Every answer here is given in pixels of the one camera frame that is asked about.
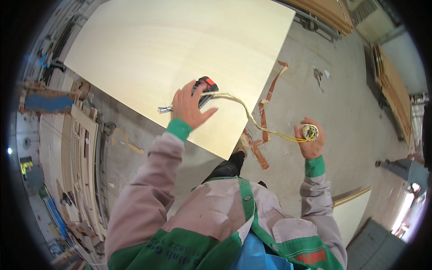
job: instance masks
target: hand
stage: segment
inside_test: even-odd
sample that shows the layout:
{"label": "hand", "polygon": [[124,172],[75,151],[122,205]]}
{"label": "hand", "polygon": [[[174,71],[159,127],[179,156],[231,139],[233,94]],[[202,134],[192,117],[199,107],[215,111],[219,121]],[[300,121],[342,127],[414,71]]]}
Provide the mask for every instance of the hand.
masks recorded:
{"label": "hand", "polygon": [[[313,142],[299,143],[300,150],[305,159],[315,159],[320,157],[325,144],[325,134],[323,127],[315,120],[305,117],[301,124],[312,124],[318,128],[318,138]],[[301,129],[294,126],[294,134],[297,139],[304,139]]]}
{"label": "hand", "polygon": [[203,114],[200,112],[198,102],[206,85],[200,84],[192,95],[192,87],[195,82],[192,80],[181,90],[177,90],[173,101],[174,118],[183,120],[193,129],[199,127],[218,110],[218,108],[211,108]]}

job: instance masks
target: blue shirt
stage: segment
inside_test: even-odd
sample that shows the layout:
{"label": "blue shirt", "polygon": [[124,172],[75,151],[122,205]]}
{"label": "blue shirt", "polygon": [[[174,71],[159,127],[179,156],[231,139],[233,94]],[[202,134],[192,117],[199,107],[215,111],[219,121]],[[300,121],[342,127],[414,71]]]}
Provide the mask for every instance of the blue shirt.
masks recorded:
{"label": "blue shirt", "polygon": [[287,259],[267,254],[264,244],[252,231],[246,236],[240,252],[229,270],[294,270],[294,265]]}
{"label": "blue shirt", "polygon": [[41,67],[49,67],[49,65],[48,65],[48,61],[47,61],[46,63],[44,63],[46,59],[47,59],[47,55],[46,55],[46,54],[43,54],[43,55],[41,56],[41,58],[39,58],[39,60],[38,60],[38,64],[39,64],[39,66],[41,66]]}

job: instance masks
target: blue panel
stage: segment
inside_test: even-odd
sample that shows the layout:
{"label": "blue panel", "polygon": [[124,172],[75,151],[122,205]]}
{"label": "blue panel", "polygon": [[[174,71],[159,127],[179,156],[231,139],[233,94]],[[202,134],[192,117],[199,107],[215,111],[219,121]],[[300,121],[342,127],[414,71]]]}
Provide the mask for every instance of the blue panel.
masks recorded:
{"label": "blue panel", "polygon": [[64,113],[72,108],[74,100],[67,95],[47,98],[41,95],[29,95],[25,99],[24,108],[28,111],[41,113]]}
{"label": "blue panel", "polygon": [[60,233],[64,238],[68,238],[69,236],[66,233],[66,224],[63,222],[63,219],[60,217],[59,213],[57,212],[57,209],[54,207],[53,201],[51,199],[47,198],[48,206],[51,209],[51,212],[54,215],[54,218],[57,222],[57,224],[60,225]]}

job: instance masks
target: white board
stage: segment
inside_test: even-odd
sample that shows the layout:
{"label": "white board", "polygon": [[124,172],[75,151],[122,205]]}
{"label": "white board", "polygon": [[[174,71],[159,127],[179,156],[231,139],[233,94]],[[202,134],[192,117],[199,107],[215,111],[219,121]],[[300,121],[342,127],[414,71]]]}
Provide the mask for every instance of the white board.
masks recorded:
{"label": "white board", "polygon": [[367,192],[360,191],[359,193],[363,193],[358,197],[354,196],[354,194],[350,195],[354,199],[333,208],[333,217],[339,227],[342,243],[345,247],[349,244],[359,226],[368,205],[371,191],[371,189]]}
{"label": "white board", "polygon": [[[270,0],[111,0],[84,25],[64,64],[102,91],[167,127],[178,88],[202,76],[256,105],[295,12]],[[219,111],[189,141],[228,159],[246,123],[244,108]]]}

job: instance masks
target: blue wire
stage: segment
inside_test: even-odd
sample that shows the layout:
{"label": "blue wire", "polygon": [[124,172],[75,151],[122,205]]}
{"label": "blue wire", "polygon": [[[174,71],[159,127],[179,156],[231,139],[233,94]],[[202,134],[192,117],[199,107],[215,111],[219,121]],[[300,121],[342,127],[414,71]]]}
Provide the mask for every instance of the blue wire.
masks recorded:
{"label": "blue wire", "polygon": [[158,107],[159,112],[173,111],[172,109],[168,109],[168,107]]}

